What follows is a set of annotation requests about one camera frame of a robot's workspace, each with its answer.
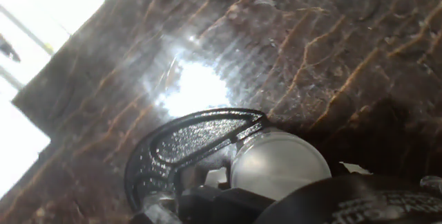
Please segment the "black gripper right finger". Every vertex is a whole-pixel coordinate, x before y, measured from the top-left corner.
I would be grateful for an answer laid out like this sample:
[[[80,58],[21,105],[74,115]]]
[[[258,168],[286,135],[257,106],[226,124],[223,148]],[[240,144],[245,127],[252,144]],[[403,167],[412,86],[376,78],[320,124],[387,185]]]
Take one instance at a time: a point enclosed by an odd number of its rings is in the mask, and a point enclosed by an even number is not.
[[[339,164],[343,167],[344,174],[362,174],[362,175],[371,175],[372,173],[366,169],[363,169],[361,166],[346,162],[339,162]]]

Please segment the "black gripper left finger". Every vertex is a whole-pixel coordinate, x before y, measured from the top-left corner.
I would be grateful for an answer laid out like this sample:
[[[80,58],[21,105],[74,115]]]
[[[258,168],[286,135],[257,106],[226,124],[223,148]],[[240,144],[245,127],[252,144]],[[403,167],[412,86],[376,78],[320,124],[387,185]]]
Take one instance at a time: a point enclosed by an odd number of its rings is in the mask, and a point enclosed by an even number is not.
[[[252,224],[274,199],[230,186],[226,167],[197,169],[195,182],[178,197],[177,215],[186,224]]]

